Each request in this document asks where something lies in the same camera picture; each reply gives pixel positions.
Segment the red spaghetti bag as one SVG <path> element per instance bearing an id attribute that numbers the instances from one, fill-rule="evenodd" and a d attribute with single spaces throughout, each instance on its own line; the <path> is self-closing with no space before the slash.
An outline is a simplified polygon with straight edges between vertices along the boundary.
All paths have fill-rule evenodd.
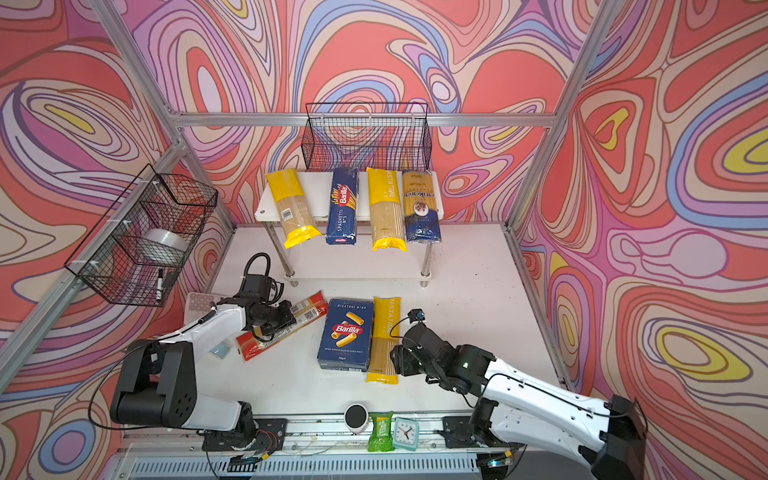
<path id="1" fill-rule="evenodd" d="M 301 328 L 324 317 L 327 312 L 328 302 L 322 291 L 296 304 L 289 304 L 287 300 L 281 301 L 277 307 L 279 317 L 273 317 L 271 322 L 263 325 L 254 326 L 249 332 L 236 338 L 238 351 L 245 361 L 249 361 Z"/>

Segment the blue Barilla rigatoni box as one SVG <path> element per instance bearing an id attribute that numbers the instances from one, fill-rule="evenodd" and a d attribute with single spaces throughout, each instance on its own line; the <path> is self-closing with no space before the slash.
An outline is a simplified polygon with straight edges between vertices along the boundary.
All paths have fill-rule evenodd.
<path id="1" fill-rule="evenodd" d="M 367 372 L 370 364 L 374 301 L 330 301 L 317 361 L 323 370 Z"/>

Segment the yellow Pastatime spaghetti bag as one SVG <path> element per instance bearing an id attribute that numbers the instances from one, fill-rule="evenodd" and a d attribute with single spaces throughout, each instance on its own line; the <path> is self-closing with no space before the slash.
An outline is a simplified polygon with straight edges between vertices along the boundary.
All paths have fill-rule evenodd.
<path id="1" fill-rule="evenodd" d="M 397 173 L 367 169 L 372 250 L 407 251 L 405 224 Z"/>
<path id="2" fill-rule="evenodd" d="M 390 358 L 390 353 L 399 344 L 399 326 L 401 299 L 374 299 L 374 319 L 370 363 L 367 382 L 396 385 L 398 375 Z"/>

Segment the yellow spaghetti bag with barcode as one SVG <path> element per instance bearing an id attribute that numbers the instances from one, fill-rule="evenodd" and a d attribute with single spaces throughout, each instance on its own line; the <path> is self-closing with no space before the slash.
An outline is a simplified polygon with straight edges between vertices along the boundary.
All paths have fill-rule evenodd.
<path id="1" fill-rule="evenodd" d="M 284 247 L 291 249 L 321 235 L 295 169 L 266 175 L 285 234 Z"/>

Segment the blue Barilla spaghetti box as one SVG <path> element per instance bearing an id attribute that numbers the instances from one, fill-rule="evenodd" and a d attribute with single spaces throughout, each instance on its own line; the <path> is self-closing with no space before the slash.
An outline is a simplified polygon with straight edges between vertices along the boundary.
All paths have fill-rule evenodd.
<path id="1" fill-rule="evenodd" d="M 357 239 L 358 171 L 336 168 L 330 191 L 326 230 L 328 245 L 354 245 Z"/>

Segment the blue Ankara spaghetti bag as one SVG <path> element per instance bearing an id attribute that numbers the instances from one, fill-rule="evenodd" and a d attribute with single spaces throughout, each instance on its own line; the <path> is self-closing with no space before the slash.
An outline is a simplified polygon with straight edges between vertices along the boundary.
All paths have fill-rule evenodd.
<path id="1" fill-rule="evenodd" d="M 440 243 L 436 195 L 427 171 L 403 173 L 405 236 L 407 242 Z"/>

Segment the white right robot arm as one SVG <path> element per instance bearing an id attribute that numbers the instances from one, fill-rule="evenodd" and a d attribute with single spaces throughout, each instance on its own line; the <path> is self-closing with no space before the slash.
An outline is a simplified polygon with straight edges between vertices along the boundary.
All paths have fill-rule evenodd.
<path id="1" fill-rule="evenodd" d="M 476 403 L 468 421 L 476 443 L 528 445 L 573 460 L 596 479 L 645 475 L 647 427 L 638 403 L 576 394 L 530 376 L 492 353 L 452 346 L 423 323 L 412 326 L 390 353 L 395 372 Z"/>

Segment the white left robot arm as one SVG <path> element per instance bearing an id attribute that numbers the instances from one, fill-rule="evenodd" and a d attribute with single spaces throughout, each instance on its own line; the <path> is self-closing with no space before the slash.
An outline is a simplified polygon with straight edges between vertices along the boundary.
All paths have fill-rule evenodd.
<path id="1" fill-rule="evenodd" d="M 254 254 L 234 295 L 214 303 L 189 326 L 131 344 L 111 402 L 111 420 L 135 427 L 202 431 L 211 444 L 250 448 L 257 438 L 252 407 L 199 393 L 196 365 L 241 332 L 266 343 L 295 322 L 291 302 L 282 298 L 284 284 L 271 277 L 270 269 L 267 253 Z"/>

